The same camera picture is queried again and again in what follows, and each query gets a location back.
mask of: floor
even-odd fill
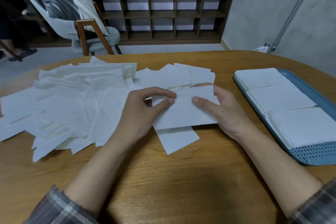
[[[121,45],[119,47],[123,54],[224,50],[220,44]],[[95,53],[95,55],[106,54],[106,50]],[[34,55],[24,58],[23,62],[9,62],[7,59],[2,59],[0,60],[0,84],[4,84],[7,80],[39,66],[77,57],[82,57],[82,54],[72,52],[71,47],[60,47],[38,48]]]

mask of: plaid sleeve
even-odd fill
[[[336,179],[323,186],[313,197],[301,206],[289,224],[326,224],[336,220]]]
[[[25,224],[98,224],[81,206],[52,186]]]

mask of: hand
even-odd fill
[[[193,87],[207,85],[212,84],[201,83],[196,84]],[[220,105],[199,97],[193,97],[192,103],[214,115],[218,120],[219,127],[224,131],[224,133],[234,140],[238,140],[243,137],[247,131],[256,129],[238,104],[235,96],[230,91],[222,89],[216,85],[213,86],[213,90],[220,102]]]
[[[152,107],[151,96],[166,96],[167,99]],[[133,141],[145,136],[153,122],[165,109],[175,103],[176,93],[158,87],[133,90],[128,94],[116,131],[126,133]]]

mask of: oval table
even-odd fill
[[[210,68],[215,84],[234,93],[248,117],[271,137],[233,81],[236,70],[283,68],[294,72],[334,103],[336,79],[307,65],[251,51],[181,52],[98,56],[110,63],[137,62],[158,70],[167,63]],[[89,57],[41,67],[89,62]],[[38,70],[0,87],[0,97],[33,85]],[[217,125],[194,127],[200,140],[167,155],[154,129],[128,156],[108,197],[102,223],[275,223],[284,218],[274,197],[244,150]],[[22,223],[56,184],[64,189],[99,150],[93,145],[71,154],[52,151],[33,163],[34,137],[23,132],[0,143],[1,223]],[[336,165],[306,167],[320,181],[336,175]]]

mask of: drying tray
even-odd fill
[[[323,111],[325,111],[333,120],[336,121],[336,106],[327,99],[324,95],[315,90],[312,86],[306,83],[304,80],[296,76],[291,71],[285,69],[277,69],[284,77],[291,81],[302,93],[307,95],[311,100],[313,100]],[[280,137],[276,134],[273,128],[268,124],[265,117],[262,115],[260,110],[254,104],[253,100],[246,94],[243,86],[237,81],[236,75],[233,76],[234,81],[238,85],[239,89],[248,99],[250,104],[253,106],[254,110],[257,112],[259,117],[263,120],[264,124],[267,126],[272,135],[276,138],[279,144],[285,149],[285,151],[294,158],[300,164],[306,166],[321,166],[321,165],[331,165],[336,164],[336,142],[327,142],[321,144],[306,145],[296,148],[287,148],[286,145],[281,141]]]

